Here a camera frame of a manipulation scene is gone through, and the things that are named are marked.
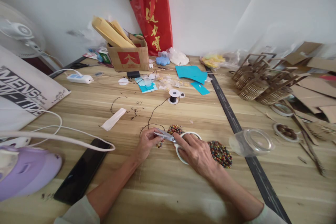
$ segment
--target fan head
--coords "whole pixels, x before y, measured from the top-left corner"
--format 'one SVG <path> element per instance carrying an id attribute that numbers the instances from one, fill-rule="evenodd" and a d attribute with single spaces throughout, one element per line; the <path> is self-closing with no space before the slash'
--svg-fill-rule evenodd
<path id="1" fill-rule="evenodd" d="M 37 57 L 39 53 L 25 45 L 27 39 L 45 49 L 42 32 L 22 13 L 0 1 L 0 45 L 20 58 Z"/>

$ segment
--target hand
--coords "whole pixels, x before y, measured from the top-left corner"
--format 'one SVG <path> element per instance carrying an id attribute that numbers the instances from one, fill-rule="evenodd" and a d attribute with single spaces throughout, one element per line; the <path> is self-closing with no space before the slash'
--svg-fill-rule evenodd
<path id="1" fill-rule="evenodd" d="M 163 138 L 154 134 L 161 133 L 157 128 L 151 128 L 149 130 L 143 131 L 135 149 L 135 157 L 138 161 L 143 162 L 149 155 L 151 148 L 159 144 Z"/>
<path id="2" fill-rule="evenodd" d="M 173 134 L 176 142 L 184 149 L 179 149 L 181 157 L 202 177 L 211 180 L 222 166 L 217 163 L 210 151 L 209 145 L 193 134 Z"/>

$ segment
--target white tote bag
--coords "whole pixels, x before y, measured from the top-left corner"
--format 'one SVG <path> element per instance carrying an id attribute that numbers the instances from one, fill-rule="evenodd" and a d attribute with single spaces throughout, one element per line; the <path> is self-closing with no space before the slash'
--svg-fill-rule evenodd
<path id="1" fill-rule="evenodd" d="M 68 94 L 66 88 L 0 46 L 0 131 L 22 129 L 43 113 L 24 109 L 48 110 Z"/>

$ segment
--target white wall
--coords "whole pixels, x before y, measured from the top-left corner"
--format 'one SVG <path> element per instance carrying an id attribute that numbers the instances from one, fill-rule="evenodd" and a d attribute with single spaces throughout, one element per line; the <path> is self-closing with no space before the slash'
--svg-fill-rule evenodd
<path id="1" fill-rule="evenodd" d="M 68 64 L 85 53 L 67 31 L 85 28 L 93 15 L 111 13 L 123 28 L 140 28 L 128 0 L 1 0 L 26 15 L 43 31 L 47 51 Z M 202 55 L 226 46 L 250 0 L 169 0 L 174 46 Z"/>
<path id="2" fill-rule="evenodd" d="M 43 31 L 47 51 L 68 64 L 85 53 L 66 34 L 85 28 L 93 15 L 112 14 L 140 32 L 128 0 L 1 0 Z M 336 40 L 336 0 L 169 0 L 174 47 L 189 55 L 223 49 L 249 49 L 269 25 L 284 22 L 304 29 L 306 40 Z"/>
<path id="3" fill-rule="evenodd" d="M 336 0 L 252 0 L 228 49 L 250 49 L 275 23 L 303 31 L 304 40 L 336 42 Z"/>

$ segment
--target black metal strip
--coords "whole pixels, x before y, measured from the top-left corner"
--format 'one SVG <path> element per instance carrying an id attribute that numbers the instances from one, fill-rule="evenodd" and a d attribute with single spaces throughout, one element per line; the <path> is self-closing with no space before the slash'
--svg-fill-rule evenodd
<path id="1" fill-rule="evenodd" d="M 83 61 L 83 60 L 85 60 L 85 59 L 86 59 L 86 57 L 82 56 L 82 57 L 80 57 L 79 59 L 75 60 L 74 62 L 71 62 L 69 65 L 66 65 L 66 66 L 63 67 L 62 69 L 70 68 L 73 64 L 75 64 L 75 63 L 79 63 L 79 62 L 81 62 L 81 61 Z M 52 73 L 52 74 L 50 75 L 50 78 L 54 79 L 54 78 L 56 78 L 58 75 L 60 75 L 61 73 L 63 73 L 63 72 L 62 72 L 62 71 L 59 71 L 59 72 L 57 72 L 57 73 Z"/>
<path id="2" fill-rule="evenodd" d="M 216 77 L 212 72 L 209 72 L 208 75 L 210 78 L 212 78 L 211 83 L 216 91 L 218 99 L 222 105 L 222 108 L 225 112 L 227 119 L 229 120 L 233 132 L 237 133 L 239 131 L 242 131 L 242 128 L 236 118 L 236 115 L 234 114 L 227 98 L 225 97 L 223 90 L 221 89 Z M 277 194 L 275 193 L 257 157 L 248 157 L 248 158 L 246 157 L 245 159 L 251 170 L 253 178 L 259 188 L 260 194 L 265 204 L 269 208 L 271 208 L 274 212 L 276 212 L 284 221 L 286 221 L 288 224 L 291 224 L 291 221 L 288 215 L 286 214 L 286 211 L 284 210 Z"/>

